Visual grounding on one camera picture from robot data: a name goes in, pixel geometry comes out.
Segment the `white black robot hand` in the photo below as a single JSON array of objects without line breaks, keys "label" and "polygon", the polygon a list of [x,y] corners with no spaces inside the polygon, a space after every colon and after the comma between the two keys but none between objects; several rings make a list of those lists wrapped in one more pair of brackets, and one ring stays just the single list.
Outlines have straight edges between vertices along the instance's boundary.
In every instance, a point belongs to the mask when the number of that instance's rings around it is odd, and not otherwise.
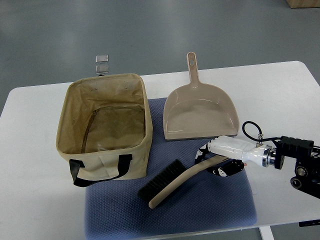
[{"label": "white black robot hand", "polygon": [[220,177],[229,177],[241,172],[247,161],[252,161],[262,167],[275,164],[275,151],[271,146],[257,145],[229,136],[216,137],[200,147],[196,153],[194,163],[200,163],[208,153],[230,159],[229,162],[221,166],[207,168],[208,172]]}]

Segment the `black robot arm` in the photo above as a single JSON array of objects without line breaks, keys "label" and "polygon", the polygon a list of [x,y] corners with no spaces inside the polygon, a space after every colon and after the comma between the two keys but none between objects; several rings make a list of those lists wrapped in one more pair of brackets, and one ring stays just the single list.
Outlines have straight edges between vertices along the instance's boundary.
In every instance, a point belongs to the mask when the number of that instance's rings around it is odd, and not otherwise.
[{"label": "black robot arm", "polygon": [[[258,130],[254,138],[246,132],[246,125],[252,124]],[[271,141],[275,147],[266,146],[262,154],[263,167],[274,166],[282,169],[286,157],[295,159],[295,176],[290,179],[293,188],[313,197],[320,197],[320,147],[312,140],[304,140],[288,136],[263,138],[263,132],[258,124],[246,121],[242,124],[242,132],[250,140],[256,141],[261,147],[263,142]]]}]

